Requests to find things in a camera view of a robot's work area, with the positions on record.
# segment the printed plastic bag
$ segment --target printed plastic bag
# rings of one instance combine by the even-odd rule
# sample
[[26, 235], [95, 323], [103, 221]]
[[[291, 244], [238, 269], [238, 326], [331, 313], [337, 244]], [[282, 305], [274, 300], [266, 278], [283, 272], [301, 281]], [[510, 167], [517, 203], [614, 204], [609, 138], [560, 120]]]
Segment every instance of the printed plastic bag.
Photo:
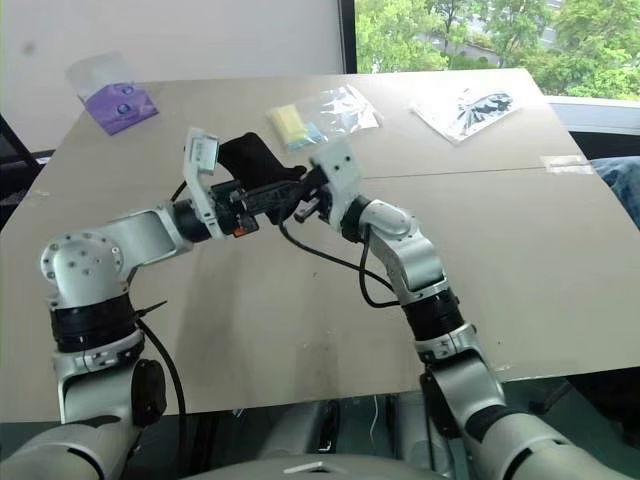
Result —
[[274, 108], [268, 115], [290, 152], [381, 124], [371, 103], [350, 85]]
[[509, 93], [471, 88], [459, 94], [438, 92], [411, 104], [411, 111], [452, 144], [466, 140], [519, 108]]
[[67, 70], [67, 80], [109, 135], [158, 113], [144, 88], [133, 82], [133, 73], [120, 53], [74, 63]]

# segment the beige table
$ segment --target beige table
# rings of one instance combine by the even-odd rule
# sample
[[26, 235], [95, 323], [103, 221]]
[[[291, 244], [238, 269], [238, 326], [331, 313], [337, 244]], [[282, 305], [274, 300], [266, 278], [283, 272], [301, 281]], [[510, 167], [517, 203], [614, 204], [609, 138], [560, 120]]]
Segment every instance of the beige table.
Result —
[[[525, 106], [457, 148], [408, 112], [423, 85], [473, 81], [511, 85]], [[579, 150], [526, 72], [172, 82], [150, 87], [159, 116], [114, 137], [81, 117], [3, 231], [2, 420], [57, 416], [37, 269], [50, 237], [169, 195], [190, 125], [223, 139], [253, 130], [285, 163], [302, 161], [280, 150], [264, 111], [346, 82], [385, 117], [384, 128], [351, 139], [363, 190], [422, 219], [501, 378], [640, 364], [640, 234], [597, 176], [542, 167], [541, 155]], [[320, 222], [291, 230], [338, 256], [359, 255]], [[371, 268], [381, 272], [373, 260]], [[169, 300], [149, 322], [174, 356], [189, 411], [417, 387], [401, 311], [368, 308], [354, 272], [297, 250], [266, 221], [257, 234], [143, 269], [132, 297], [139, 307]], [[156, 356], [151, 346], [145, 354]]]

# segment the yellow sponge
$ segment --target yellow sponge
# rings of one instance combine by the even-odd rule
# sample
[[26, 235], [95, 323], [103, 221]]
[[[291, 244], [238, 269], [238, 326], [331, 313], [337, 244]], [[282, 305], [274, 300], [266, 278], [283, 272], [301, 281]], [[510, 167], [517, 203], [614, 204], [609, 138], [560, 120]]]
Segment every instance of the yellow sponge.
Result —
[[271, 112], [271, 118], [285, 145], [291, 145], [309, 137], [309, 131], [294, 104], [276, 108]]

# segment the green foliage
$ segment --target green foliage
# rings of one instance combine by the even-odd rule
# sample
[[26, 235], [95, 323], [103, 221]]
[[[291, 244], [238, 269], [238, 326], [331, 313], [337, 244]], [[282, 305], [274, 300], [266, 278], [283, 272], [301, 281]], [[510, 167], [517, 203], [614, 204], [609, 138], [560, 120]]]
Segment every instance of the green foliage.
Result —
[[419, 0], [356, 0], [358, 71], [411, 72], [446, 65], [426, 39], [439, 19]]
[[451, 70], [483, 70], [493, 68], [489, 65], [487, 57], [468, 58], [466, 55], [452, 55], [449, 59], [449, 69]]
[[482, 48], [491, 48], [491, 37], [479, 32], [473, 32], [468, 39], [471, 45]]
[[500, 57], [500, 67], [513, 63], [518, 51], [535, 48], [551, 20], [547, 0], [492, 0], [480, 6], [487, 16], [485, 31], [491, 35], [491, 46]]
[[[549, 95], [640, 99], [640, 0], [355, 0], [358, 71], [490, 68], [464, 45], [491, 48], [500, 66], [529, 70]], [[472, 14], [488, 35], [469, 32]], [[556, 31], [553, 48], [539, 38]], [[429, 41], [444, 40], [444, 52]]]
[[596, 48], [640, 52], [639, 0], [565, 0], [555, 22], [557, 44], [566, 50]]
[[640, 1], [566, 0], [555, 48], [521, 55], [551, 95], [640, 99]]

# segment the white wall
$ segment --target white wall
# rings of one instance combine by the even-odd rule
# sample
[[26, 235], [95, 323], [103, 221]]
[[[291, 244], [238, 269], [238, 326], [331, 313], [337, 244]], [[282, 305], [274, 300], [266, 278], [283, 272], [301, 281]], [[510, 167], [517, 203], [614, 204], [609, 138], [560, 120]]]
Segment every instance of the white wall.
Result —
[[136, 80], [340, 73], [336, 0], [4, 0], [0, 110], [32, 151], [81, 105], [64, 77], [121, 51]]

